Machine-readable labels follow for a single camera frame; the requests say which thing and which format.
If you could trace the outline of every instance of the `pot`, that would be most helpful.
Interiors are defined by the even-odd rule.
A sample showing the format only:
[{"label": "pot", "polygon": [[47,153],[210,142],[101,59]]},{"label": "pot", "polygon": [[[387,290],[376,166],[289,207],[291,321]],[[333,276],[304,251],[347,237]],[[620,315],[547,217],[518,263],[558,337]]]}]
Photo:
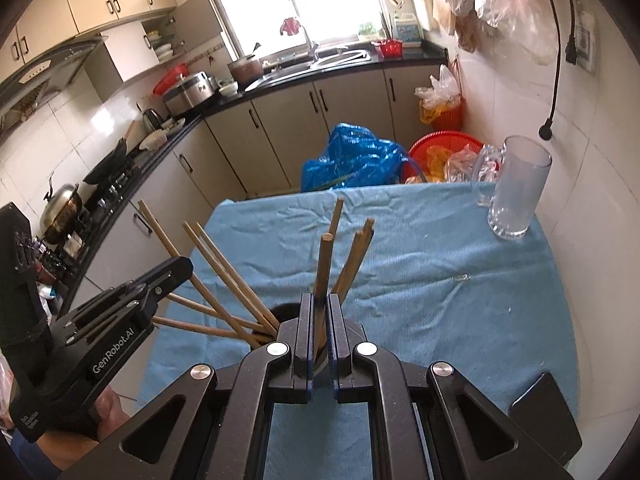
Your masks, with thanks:
[{"label": "pot", "polygon": [[74,223],[82,212],[82,198],[78,194],[78,184],[65,184],[53,193],[51,177],[49,192],[44,200],[49,202],[40,216],[40,230],[48,244],[58,245],[74,230]]},{"label": "pot", "polygon": [[255,54],[241,57],[237,61],[227,65],[231,77],[238,82],[240,88],[247,88],[251,83],[258,81],[264,75],[264,69],[260,59]]},{"label": "pot", "polygon": [[187,77],[180,76],[176,84],[162,94],[162,100],[176,118],[212,97],[217,90],[204,72],[198,72]]}]

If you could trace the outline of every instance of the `blue tablecloth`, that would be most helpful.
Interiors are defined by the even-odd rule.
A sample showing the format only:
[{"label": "blue tablecloth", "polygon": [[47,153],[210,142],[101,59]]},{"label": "blue tablecloth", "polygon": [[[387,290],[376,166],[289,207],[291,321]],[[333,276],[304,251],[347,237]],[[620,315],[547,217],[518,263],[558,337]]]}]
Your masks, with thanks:
[{"label": "blue tablecloth", "polygon": [[[319,238],[335,200],[344,209],[334,246],[331,284],[354,232],[374,218],[375,236],[344,302],[346,317],[369,340],[401,360],[458,368],[501,410],[546,370],[577,415],[574,332],[553,255],[536,219],[516,242],[495,237],[487,209],[468,184],[388,186],[223,203],[207,233],[267,306],[297,301],[313,287]],[[249,315],[202,256],[197,275],[236,316]],[[466,274],[468,279],[460,276]],[[190,283],[178,293],[203,302]],[[168,317],[228,328],[177,304]],[[208,362],[242,360],[244,342],[161,328],[143,381],[145,404],[185,372]],[[276,405],[266,479],[371,478],[367,408],[339,406],[318,378],[307,406]]]}]

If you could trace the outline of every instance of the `kettle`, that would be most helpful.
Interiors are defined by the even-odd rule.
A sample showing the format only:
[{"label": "kettle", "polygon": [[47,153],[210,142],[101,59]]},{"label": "kettle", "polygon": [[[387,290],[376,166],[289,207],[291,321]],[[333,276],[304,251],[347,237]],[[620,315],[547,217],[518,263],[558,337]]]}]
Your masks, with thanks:
[{"label": "kettle", "polygon": [[152,133],[156,130],[162,129],[164,119],[162,118],[162,115],[156,112],[153,108],[147,108],[142,112],[142,122],[145,125],[145,130],[148,131],[148,133]]}]

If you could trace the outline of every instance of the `power cord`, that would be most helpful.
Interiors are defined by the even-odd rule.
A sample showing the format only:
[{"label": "power cord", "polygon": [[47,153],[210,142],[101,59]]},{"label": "power cord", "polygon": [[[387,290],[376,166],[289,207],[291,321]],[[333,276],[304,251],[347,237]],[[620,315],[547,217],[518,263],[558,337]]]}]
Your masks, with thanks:
[{"label": "power cord", "polygon": [[551,10],[554,12],[554,20],[556,22],[556,31],[558,32],[558,59],[556,60],[556,80],[554,82],[554,98],[551,103],[551,113],[545,123],[540,126],[538,135],[542,140],[551,140],[553,137],[553,131],[551,130],[551,124],[554,122],[554,114],[556,113],[556,101],[558,100],[558,82],[560,81],[560,64],[562,63],[562,40],[560,39],[560,23],[558,22],[558,13],[556,12],[556,3],[554,0],[549,0],[551,3]]},{"label": "power cord", "polygon": [[566,62],[575,65],[578,63],[578,51],[575,47],[575,7],[574,0],[569,0],[569,6],[571,7],[571,33],[569,33],[569,41],[566,44],[565,54]]}]

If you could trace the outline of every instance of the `blue plastic bag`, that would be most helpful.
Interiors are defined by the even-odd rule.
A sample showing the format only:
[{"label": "blue plastic bag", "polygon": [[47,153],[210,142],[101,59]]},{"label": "blue plastic bag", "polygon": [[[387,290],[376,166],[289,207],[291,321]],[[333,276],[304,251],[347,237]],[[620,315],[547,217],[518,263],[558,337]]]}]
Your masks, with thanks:
[{"label": "blue plastic bag", "polygon": [[409,158],[402,146],[362,126],[338,124],[318,160],[302,167],[302,192],[397,184]]}]

